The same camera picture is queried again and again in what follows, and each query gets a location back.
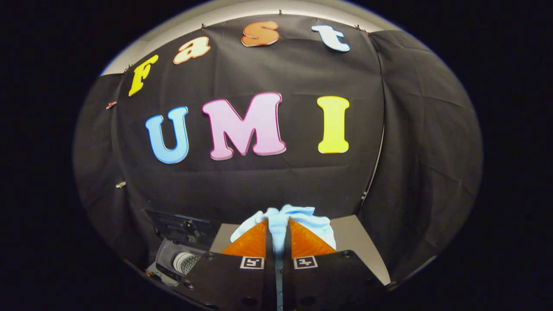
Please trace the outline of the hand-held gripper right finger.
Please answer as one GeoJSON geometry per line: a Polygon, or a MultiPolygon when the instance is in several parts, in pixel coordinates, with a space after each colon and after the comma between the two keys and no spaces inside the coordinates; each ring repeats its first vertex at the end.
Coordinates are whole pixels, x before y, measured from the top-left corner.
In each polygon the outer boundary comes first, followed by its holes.
{"type": "Polygon", "coordinates": [[[353,250],[334,250],[298,221],[289,220],[283,260],[285,311],[361,311],[381,298],[389,280],[353,250]]]}

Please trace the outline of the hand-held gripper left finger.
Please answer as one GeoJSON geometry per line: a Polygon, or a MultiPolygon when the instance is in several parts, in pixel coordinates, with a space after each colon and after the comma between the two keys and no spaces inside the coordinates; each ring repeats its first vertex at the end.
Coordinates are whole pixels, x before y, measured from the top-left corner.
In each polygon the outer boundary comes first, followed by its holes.
{"type": "Polygon", "coordinates": [[[223,252],[207,252],[175,292],[206,311],[277,309],[273,241],[268,221],[256,224],[223,252]]]}

